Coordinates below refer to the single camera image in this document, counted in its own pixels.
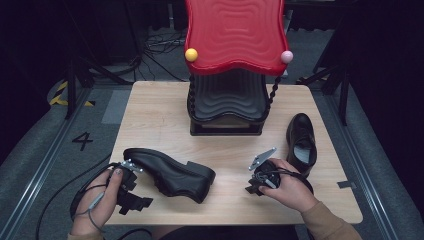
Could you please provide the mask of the yellow and black floor tape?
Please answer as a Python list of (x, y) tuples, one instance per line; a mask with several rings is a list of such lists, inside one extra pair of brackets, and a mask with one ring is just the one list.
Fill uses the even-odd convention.
[(50, 105), (62, 105), (67, 106), (68, 101), (61, 98), (62, 94), (68, 87), (68, 82), (66, 80), (62, 81), (58, 86), (56, 92), (54, 93), (52, 99), (49, 101)]

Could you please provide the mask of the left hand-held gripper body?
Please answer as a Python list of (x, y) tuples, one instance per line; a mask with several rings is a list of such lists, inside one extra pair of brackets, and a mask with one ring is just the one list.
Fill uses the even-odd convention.
[(123, 160), (121, 162), (113, 162), (110, 163), (110, 166), (112, 167), (112, 170), (121, 169), (123, 174), (118, 190), (118, 199), (138, 199), (138, 196), (134, 195), (132, 191), (136, 186), (137, 174), (142, 173), (143, 170), (133, 163), (131, 159)]

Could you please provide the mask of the person's left hand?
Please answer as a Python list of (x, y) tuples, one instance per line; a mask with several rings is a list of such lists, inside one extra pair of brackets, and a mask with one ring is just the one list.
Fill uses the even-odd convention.
[(122, 170), (106, 170), (96, 177), (82, 197), (70, 230), (72, 235), (101, 232), (114, 212)]

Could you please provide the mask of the black metal stand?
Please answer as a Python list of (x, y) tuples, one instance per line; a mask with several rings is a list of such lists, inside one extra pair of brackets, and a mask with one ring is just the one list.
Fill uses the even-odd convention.
[(344, 16), (337, 24), (333, 35), (313, 68), (313, 75), (301, 77), (296, 81), (297, 85), (307, 86), (326, 77), (327, 80), (321, 87), (321, 92), (324, 95), (333, 95), (339, 89), (338, 116), (344, 126), (347, 125), (346, 108), (349, 90), (348, 27), (348, 17)]
[(120, 85), (132, 85), (132, 82), (122, 79), (117, 74), (112, 73), (105, 67), (94, 63), (87, 58), (81, 56), (72, 57), (68, 64), (65, 77), (65, 80), (68, 83), (68, 106), (65, 116), (66, 120), (70, 119), (77, 109), (76, 82), (79, 81), (83, 88), (91, 88), (94, 86), (94, 74), (90, 72), (90, 69), (94, 69), (101, 76), (104, 76)]

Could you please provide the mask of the black leather shoe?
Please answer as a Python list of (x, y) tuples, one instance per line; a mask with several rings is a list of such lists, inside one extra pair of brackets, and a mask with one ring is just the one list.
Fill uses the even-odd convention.
[(201, 204), (216, 177), (207, 166), (191, 161), (182, 164), (153, 149), (129, 148), (123, 156), (152, 176), (157, 189), (167, 197), (184, 196)]
[(305, 113), (296, 114), (286, 131), (287, 161), (305, 178), (317, 161), (315, 134), (310, 118)]

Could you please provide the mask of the red and black shoe rack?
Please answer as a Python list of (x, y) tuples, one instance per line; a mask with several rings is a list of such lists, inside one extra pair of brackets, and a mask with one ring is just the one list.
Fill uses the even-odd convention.
[(284, 0), (185, 0), (193, 135), (259, 135), (287, 65)]

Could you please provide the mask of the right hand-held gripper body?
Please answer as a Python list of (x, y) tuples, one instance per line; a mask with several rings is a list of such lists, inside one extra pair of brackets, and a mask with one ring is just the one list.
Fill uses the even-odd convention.
[(248, 167), (248, 170), (253, 172), (252, 177), (260, 181), (260, 185), (270, 188), (278, 188), (280, 185), (277, 167), (269, 160), (275, 152), (276, 148), (272, 147), (270, 150), (256, 155)]

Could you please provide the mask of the person's right hand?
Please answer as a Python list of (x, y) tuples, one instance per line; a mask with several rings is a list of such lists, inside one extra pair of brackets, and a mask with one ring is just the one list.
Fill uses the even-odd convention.
[(281, 174), (280, 179), (281, 183), (278, 188), (260, 186), (259, 190), (264, 195), (300, 213), (305, 213), (319, 203), (319, 200), (301, 180), (287, 174)]

